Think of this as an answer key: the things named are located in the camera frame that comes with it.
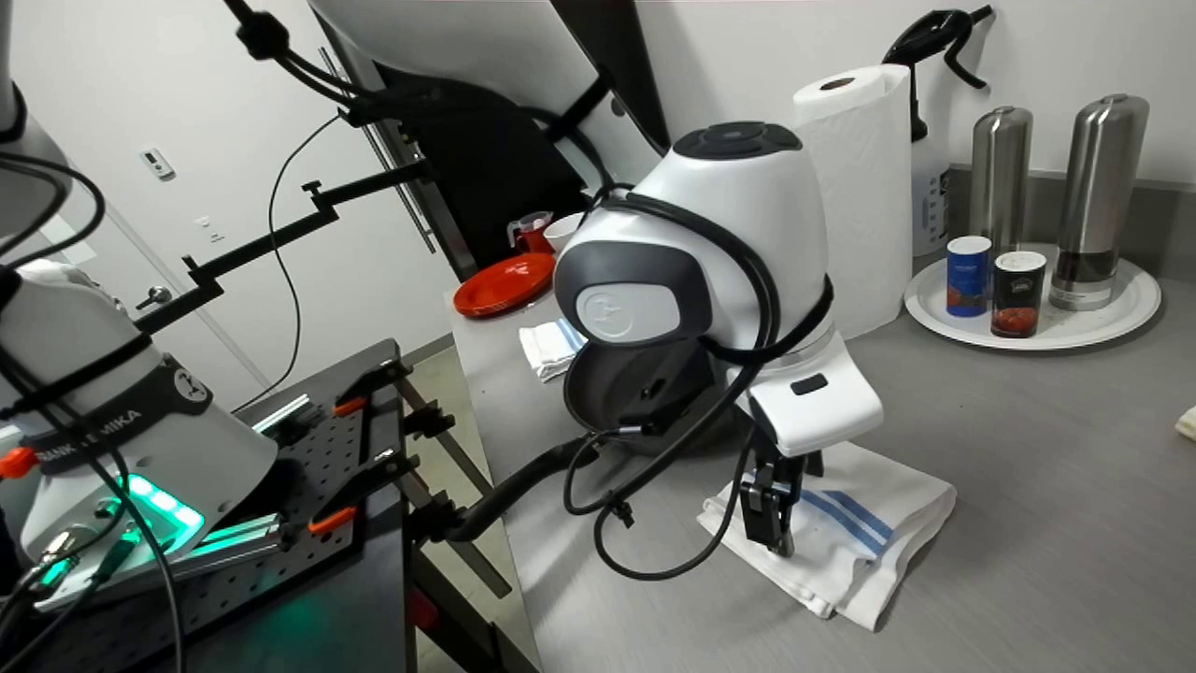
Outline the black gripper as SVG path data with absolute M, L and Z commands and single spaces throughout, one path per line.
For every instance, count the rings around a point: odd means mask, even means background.
M 742 531 L 778 557 L 792 554 L 792 510 L 807 480 L 822 480 L 822 452 L 785 455 L 773 437 L 751 437 L 751 483 L 741 485 Z

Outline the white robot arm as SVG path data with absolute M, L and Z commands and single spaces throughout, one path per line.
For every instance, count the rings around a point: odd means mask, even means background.
M 725 521 L 780 554 L 822 450 L 880 420 L 834 334 L 822 204 L 807 146 L 778 123 L 684 136 L 648 179 L 604 192 L 552 257 L 562 319 L 583 334 L 563 374 L 583 437 L 540 452 L 434 531 L 468 542 L 552 472 L 611 437 L 656 435 L 680 458 L 721 414 L 753 422 Z M 5 268 L 5 458 L 33 476 L 22 523 L 47 582 L 109 549 L 194 549 L 263 480 L 273 450 L 219 412 L 152 334 L 202 300 L 135 321 L 56 261 Z

